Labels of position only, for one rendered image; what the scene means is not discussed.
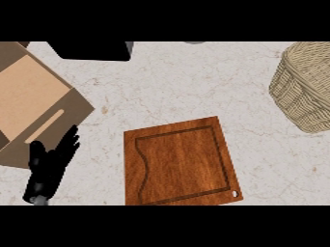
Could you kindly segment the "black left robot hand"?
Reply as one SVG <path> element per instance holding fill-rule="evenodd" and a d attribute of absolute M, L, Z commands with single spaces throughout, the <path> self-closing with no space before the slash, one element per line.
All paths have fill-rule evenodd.
<path fill-rule="evenodd" d="M 31 176 L 28 179 L 22 199 L 34 204 L 34 198 L 55 197 L 65 173 L 66 166 L 80 148 L 78 126 L 74 125 L 62 137 L 58 147 L 46 151 L 44 144 L 34 141 L 30 144 L 28 168 Z"/>

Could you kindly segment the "open wooden drawer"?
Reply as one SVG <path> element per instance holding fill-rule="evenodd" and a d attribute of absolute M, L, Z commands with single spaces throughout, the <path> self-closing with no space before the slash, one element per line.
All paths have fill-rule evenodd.
<path fill-rule="evenodd" d="M 52 150 L 95 107 L 16 41 L 0 41 L 0 165 L 28 167 L 30 143 Z"/>

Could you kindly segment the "black appliance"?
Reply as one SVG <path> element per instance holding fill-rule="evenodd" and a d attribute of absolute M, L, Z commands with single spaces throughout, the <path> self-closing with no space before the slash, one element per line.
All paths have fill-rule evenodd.
<path fill-rule="evenodd" d="M 59 56 L 69 60 L 120 61 L 131 60 L 131 41 L 50 41 Z"/>

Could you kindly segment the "brown wooden cutting board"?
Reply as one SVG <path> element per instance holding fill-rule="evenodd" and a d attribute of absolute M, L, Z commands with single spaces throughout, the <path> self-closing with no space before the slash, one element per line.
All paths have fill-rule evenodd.
<path fill-rule="evenodd" d="M 124 132 L 126 204 L 207 206 L 244 199 L 220 119 Z"/>

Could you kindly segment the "tan wicker basket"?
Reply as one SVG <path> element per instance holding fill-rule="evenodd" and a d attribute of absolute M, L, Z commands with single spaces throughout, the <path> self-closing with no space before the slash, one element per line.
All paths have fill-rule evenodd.
<path fill-rule="evenodd" d="M 298 41 L 286 48 L 269 93 L 306 133 L 330 130 L 330 41 Z"/>

